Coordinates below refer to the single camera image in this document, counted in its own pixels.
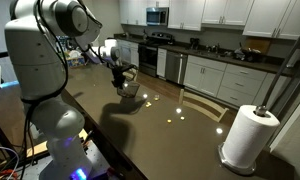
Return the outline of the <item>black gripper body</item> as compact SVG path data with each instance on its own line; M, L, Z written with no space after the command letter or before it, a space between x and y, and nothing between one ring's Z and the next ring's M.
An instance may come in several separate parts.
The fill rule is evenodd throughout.
M122 88L126 77L123 75L128 70L127 66L115 66L112 69L113 81L112 84L116 88Z

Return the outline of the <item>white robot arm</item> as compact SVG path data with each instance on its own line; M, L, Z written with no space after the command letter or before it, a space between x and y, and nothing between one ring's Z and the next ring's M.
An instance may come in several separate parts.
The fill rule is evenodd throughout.
M13 0L10 16L4 33L21 88L25 122L33 123L46 136L52 157L39 179L87 180L93 164L79 138L85 119L61 98L68 64L58 38L68 36L88 57L107 62L116 88L125 82L123 67L116 63L119 53L113 47L91 46L102 24L82 0Z

